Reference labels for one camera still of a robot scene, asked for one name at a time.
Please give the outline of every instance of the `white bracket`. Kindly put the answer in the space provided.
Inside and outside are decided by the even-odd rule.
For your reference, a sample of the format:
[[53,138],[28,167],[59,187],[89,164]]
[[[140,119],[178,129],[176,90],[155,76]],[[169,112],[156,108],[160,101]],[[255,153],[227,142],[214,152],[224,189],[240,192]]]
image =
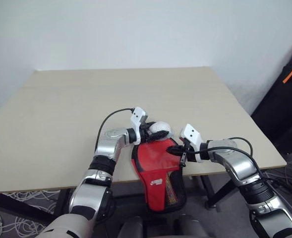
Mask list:
[[134,142],[135,145],[139,145],[141,142],[139,128],[140,125],[145,123],[147,117],[148,117],[147,113],[140,107],[136,107],[130,117],[130,121],[136,133],[136,141]]
[[[190,142],[190,145],[193,147],[194,151],[200,150],[200,145],[203,143],[201,134],[190,124],[187,124],[180,132],[180,140],[184,141],[184,139],[187,139]],[[196,162],[202,162],[200,154],[196,154],[195,159]]]

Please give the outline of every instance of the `table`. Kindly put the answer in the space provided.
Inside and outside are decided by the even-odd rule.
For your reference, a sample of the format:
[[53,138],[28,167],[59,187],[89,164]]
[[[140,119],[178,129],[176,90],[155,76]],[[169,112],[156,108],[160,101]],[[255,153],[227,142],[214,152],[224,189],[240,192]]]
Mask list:
[[[190,123],[205,140],[248,139],[261,169],[286,165],[209,67],[35,71],[0,110],[0,192],[77,186],[105,116],[136,106],[149,121],[168,122],[175,138]],[[130,127],[129,118],[129,112],[116,114],[104,129]],[[248,151],[243,142],[238,145]],[[131,149],[122,150],[114,182],[138,180]],[[205,161],[187,163],[183,171],[189,176],[225,170]]]

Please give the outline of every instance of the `red mesh bag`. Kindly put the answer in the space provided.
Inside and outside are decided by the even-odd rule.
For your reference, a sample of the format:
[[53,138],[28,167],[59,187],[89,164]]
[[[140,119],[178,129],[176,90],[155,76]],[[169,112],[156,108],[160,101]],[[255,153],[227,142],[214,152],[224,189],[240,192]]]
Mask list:
[[186,203],[180,157],[166,152],[176,145],[172,139],[134,146],[132,163],[145,189],[151,211],[166,213],[181,209]]

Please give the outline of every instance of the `white label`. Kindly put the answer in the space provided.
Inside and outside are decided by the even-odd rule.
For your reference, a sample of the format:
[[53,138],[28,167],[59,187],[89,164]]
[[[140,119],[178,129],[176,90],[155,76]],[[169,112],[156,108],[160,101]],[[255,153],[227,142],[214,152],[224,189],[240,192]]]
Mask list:
[[162,178],[161,179],[156,179],[150,182],[150,185],[161,185],[162,184]]

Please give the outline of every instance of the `white ball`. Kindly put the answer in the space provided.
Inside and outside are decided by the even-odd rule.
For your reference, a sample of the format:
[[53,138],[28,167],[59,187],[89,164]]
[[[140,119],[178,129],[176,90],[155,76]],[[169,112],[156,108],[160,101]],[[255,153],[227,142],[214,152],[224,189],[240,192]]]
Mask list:
[[172,137],[174,135],[174,132],[172,131],[171,126],[168,123],[164,122],[164,121],[158,121],[158,122],[152,124],[149,127],[149,131],[151,133],[156,133],[156,132],[158,132],[160,130],[166,130],[166,131],[169,132],[169,134],[163,139],[170,138],[170,137]]

